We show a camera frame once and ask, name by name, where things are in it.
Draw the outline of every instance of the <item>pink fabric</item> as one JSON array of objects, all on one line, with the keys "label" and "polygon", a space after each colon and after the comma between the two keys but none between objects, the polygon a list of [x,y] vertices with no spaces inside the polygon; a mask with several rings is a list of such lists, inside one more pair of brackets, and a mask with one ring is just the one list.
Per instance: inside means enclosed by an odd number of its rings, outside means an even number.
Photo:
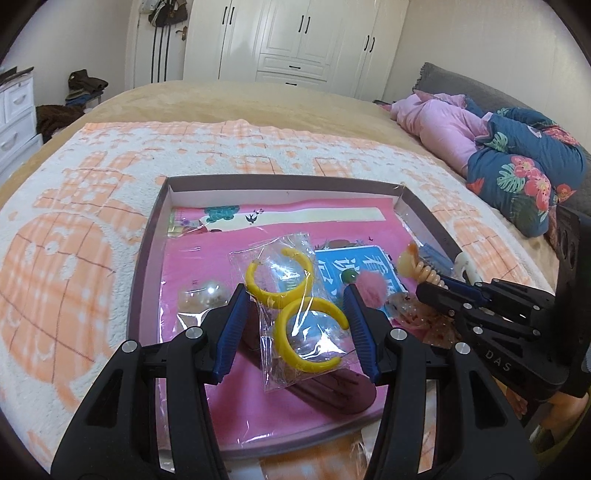
[{"label": "pink fabric", "polygon": [[488,135],[487,121],[457,105],[456,95],[438,93],[437,99],[423,102],[416,94],[392,105],[390,118],[404,130],[421,139],[423,145],[441,158],[463,177],[466,176],[468,159],[478,150],[476,137]]}]

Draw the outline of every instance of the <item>white dresser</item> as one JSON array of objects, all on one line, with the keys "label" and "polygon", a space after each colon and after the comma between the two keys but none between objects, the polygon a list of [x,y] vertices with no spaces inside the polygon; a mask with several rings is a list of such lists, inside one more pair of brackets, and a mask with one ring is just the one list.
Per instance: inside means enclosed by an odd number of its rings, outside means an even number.
[{"label": "white dresser", "polygon": [[0,185],[43,146],[37,135],[33,74],[0,86]]}]

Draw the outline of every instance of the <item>gray pillow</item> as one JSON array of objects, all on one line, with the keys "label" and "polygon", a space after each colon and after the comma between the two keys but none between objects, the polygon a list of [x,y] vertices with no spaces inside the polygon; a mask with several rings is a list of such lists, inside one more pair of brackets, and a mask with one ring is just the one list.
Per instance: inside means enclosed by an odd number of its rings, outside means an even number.
[{"label": "gray pillow", "polygon": [[496,112],[503,107],[519,106],[530,108],[519,100],[477,82],[470,77],[444,70],[433,63],[426,63],[421,69],[421,77],[414,86],[427,93],[447,93],[448,95],[468,95],[486,112]]},{"label": "gray pillow", "polygon": [[[446,93],[448,95],[468,95],[485,112],[496,112],[506,107],[531,108],[519,100],[496,90],[482,82],[444,70],[433,63],[426,63],[421,69],[421,77],[414,86],[427,93]],[[587,157],[587,174],[577,192],[563,205],[591,216],[591,154]]]}]

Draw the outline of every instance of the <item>yellow bangle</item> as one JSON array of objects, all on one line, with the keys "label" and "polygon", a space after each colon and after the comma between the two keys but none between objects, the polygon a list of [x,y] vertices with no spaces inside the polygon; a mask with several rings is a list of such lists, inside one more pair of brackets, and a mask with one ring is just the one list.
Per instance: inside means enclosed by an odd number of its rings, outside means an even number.
[{"label": "yellow bangle", "polygon": [[310,294],[312,285],[314,284],[314,266],[308,256],[295,248],[284,247],[281,249],[281,254],[286,257],[293,258],[304,269],[304,280],[290,291],[271,293],[265,291],[255,283],[255,272],[259,263],[252,261],[246,269],[244,282],[250,294],[255,297],[264,306],[272,309],[282,309],[295,300],[301,301],[303,297]]},{"label": "yellow bangle", "polygon": [[287,340],[287,321],[293,317],[299,310],[325,313],[334,318],[343,330],[349,329],[349,322],[347,317],[340,309],[332,302],[320,297],[306,297],[292,301],[289,305],[284,307],[275,320],[275,329],[273,338],[275,340],[275,348],[277,353],[285,363],[302,372],[311,374],[318,374],[332,370],[340,363],[340,358],[335,357],[325,362],[310,362],[300,357],[291,347]]}]

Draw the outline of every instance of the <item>metal screw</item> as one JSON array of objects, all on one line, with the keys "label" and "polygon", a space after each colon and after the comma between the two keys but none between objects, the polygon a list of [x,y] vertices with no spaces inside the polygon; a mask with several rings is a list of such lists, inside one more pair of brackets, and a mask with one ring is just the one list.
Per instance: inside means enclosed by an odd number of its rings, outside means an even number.
[{"label": "metal screw", "polygon": [[401,341],[401,340],[404,340],[408,336],[408,334],[404,330],[402,330],[401,328],[395,328],[394,330],[392,330],[390,332],[390,336],[394,340]]},{"label": "metal screw", "polygon": [[185,330],[185,335],[191,340],[195,340],[203,335],[203,330],[199,327],[191,327]]},{"label": "metal screw", "polygon": [[467,355],[470,353],[470,345],[464,342],[456,343],[456,351],[462,355]]},{"label": "metal screw", "polygon": [[134,342],[133,340],[127,340],[123,346],[121,347],[121,349],[125,352],[125,353],[131,353],[133,352],[136,348],[138,347],[137,342]]}]

